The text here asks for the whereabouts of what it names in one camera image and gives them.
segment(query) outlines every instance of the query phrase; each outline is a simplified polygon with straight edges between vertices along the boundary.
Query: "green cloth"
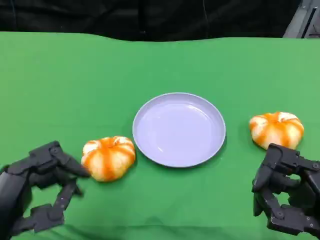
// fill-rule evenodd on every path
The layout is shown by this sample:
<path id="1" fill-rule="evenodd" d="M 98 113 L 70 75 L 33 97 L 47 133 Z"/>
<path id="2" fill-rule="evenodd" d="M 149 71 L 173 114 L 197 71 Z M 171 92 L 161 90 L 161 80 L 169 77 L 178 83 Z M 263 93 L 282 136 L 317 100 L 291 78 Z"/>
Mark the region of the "green cloth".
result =
<path id="1" fill-rule="evenodd" d="M 126 42 L 86 34 L 0 33 L 0 166 L 52 140 L 81 158 L 88 140 L 132 138 L 138 109 L 169 92 L 188 92 L 222 113 L 227 142 L 188 169 L 137 164 L 114 183 L 79 180 L 65 225 L 14 240 L 286 240 L 253 217 L 252 179 L 265 151 L 253 144 L 252 116 L 291 112 L 305 127 L 298 149 L 319 152 L 320 41 L 221 38 Z M 32 206 L 60 187 L 33 190 Z M 300 240 L 314 239 L 301 234 Z"/>

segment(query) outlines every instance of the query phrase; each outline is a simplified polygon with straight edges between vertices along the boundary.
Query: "black background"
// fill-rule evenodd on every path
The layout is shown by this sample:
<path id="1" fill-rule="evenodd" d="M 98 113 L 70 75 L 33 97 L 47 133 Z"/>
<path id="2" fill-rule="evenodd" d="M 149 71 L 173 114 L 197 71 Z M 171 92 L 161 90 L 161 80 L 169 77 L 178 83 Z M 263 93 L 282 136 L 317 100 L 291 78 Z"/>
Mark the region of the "black background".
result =
<path id="1" fill-rule="evenodd" d="M 130 41 L 281 38 L 299 3 L 300 0 L 0 0 L 0 31 L 89 33 Z"/>

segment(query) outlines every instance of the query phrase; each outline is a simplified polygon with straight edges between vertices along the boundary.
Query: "metal stand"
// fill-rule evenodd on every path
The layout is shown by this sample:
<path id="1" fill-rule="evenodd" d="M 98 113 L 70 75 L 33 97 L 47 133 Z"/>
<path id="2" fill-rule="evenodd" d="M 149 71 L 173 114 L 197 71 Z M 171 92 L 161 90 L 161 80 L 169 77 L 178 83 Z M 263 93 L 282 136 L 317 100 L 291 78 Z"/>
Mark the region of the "metal stand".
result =
<path id="1" fill-rule="evenodd" d="M 313 32 L 319 11 L 320 0 L 302 0 L 283 38 L 307 38 Z"/>

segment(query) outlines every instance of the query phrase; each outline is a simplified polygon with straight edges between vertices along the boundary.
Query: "plate rim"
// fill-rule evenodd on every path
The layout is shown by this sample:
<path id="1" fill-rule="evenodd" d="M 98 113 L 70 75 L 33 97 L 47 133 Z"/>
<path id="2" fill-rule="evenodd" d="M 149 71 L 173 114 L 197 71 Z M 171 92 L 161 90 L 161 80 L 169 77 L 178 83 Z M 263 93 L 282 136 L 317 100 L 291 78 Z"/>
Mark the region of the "plate rim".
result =
<path id="1" fill-rule="evenodd" d="M 221 118 L 222 120 L 222 123 L 223 123 L 223 136 L 222 136 L 222 141 L 220 143 L 220 145 L 218 146 L 218 149 L 213 152 L 213 154 L 208 157 L 207 159 L 204 159 L 196 164 L 190 164 L 190 165 L 185 165 L 185 166 L 172 166 L 172 165 L 167 165 L 167 164 L 163 164 L 161 162 L 158 162 L 154 159 L 152 159 L 151 157 L 149 157 L 142 149 L 141 149 L 141 146 L 139 145 L 139 143 L 136 141 L 136 134 L 135 134 L 135 125 L 136 125 L 136 121 L 137 121 L 137 117 L 138 115 L 140 114 L 140 112 L 145 108 L 145 106 L 147 106 L 150 102 L 158 99 L 158 98 L 161 98 L 161 97 L 164 97 L 164 96 L 167 96 L 167 95 L 188 95 L 188 96 L 193 96 L 193 97 L 196 97 L 196 98 L 199 98 L 201 99 L 202 101 L 205 101 L 207 102 L 209 105 L 211 105 L 211 107 L 213 107 L 217 113 L 218 113 L 218 116 Z M 200 165 L 200 164 L 203 164 L 205 162 L 207 162 L 208 160 L 210 160 L 211 158 L 213 158 L 219 151 L 220 149 L 222 148 L 222 146 L 224 145 L 225 143 L 225 140 L 226 140 L 226 122 L 225 122 L 225 119 L 224 117 L 222 116 L 221 112 L 219 111 L 219 109 L 213 105 L 211 102 L 209 102 L 207 99 L 201 97 L 201 96 L 198 96 L 196 94 L 193 94 L 193 93 L 189 93 L 189 92 L 168 92 L 168 93 L 164 93 L 164 94 L 161 94 L 161 95 L 158 95 L 158 96 L 155 96 L 153 98 L 151 98 L 150 100 L 148 100 L 146 103 L 144 103 L 140 108 L 139 110 L 136 112 L 135 116 L 134 116 L 134 119 L 133 119 L 133 123 L 132 123 L 132 136 L 133 136 L 133 140 L 134 140 L 134 143 L 136 144 L 136 146 L 138 147 L 138 149 L 143 153 L 144 156 L 146 156 L 149 160 L 159 164 L 159 165 L 162 165 L 162 166 L 166 166 L 166 167 L 170 167 L 170 168 L 190 168 L 190 167 L 194 167 L 194 166 L 197 166 L 197 165 Z"/>

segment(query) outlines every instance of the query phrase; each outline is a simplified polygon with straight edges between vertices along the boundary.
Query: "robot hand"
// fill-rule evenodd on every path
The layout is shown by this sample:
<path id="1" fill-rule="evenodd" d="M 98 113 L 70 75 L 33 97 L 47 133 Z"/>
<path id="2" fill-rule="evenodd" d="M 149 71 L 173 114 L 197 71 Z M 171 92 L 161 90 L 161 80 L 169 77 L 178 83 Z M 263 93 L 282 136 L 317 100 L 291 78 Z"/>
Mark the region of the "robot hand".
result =
<path id="1" fill-rule="evenodd" d="M 29 152 L 29 156 L 5 166 L 0 171 L 0 239 L 24 231 L 40 232 L 64 223 L 64 210 L 73 196 L 82 195 L 75 176 L 88 178 L 90 174 L 72 156 L 63 152 L 58 141 L 53 141 Z M 40 189 L 59 184 L 63 188 L 53 205 L 45 204 L 23 214 L 31 202 L 31 187 Z"/>
<path id="2" fill-rule="evenodd" d="M 298 175 L 300 180 L 288 176 Z M 262 212 L 271 230 L 298 235 L 307 232 L 320 239 L 320 163 L 300 152 L 270 144 L 253 180 L 253 215 Z M 289 205 L 274 194 L 288 193 Z"/>

